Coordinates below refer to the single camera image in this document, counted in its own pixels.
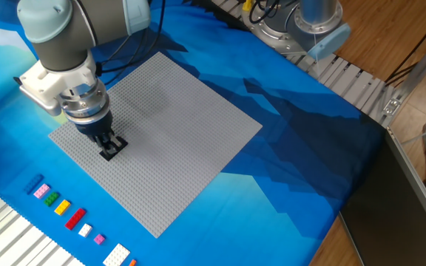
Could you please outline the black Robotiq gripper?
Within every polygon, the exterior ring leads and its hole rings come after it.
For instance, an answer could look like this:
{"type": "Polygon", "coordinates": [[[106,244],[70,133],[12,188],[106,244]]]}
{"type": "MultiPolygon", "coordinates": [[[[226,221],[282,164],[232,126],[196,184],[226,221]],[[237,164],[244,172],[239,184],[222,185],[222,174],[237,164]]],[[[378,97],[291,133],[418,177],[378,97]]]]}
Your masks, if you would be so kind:
{"type": "Polygon", "coordinates": [[[101,119],[95,122],[74,124],[80,133],[93,136],[92,140],[102,148],[103,153],[114,154],[117,149],[122,149],[125,146],[125,140],[115,135],[112,130],[112,121],[112,113],[108,111],[101,119]]]}

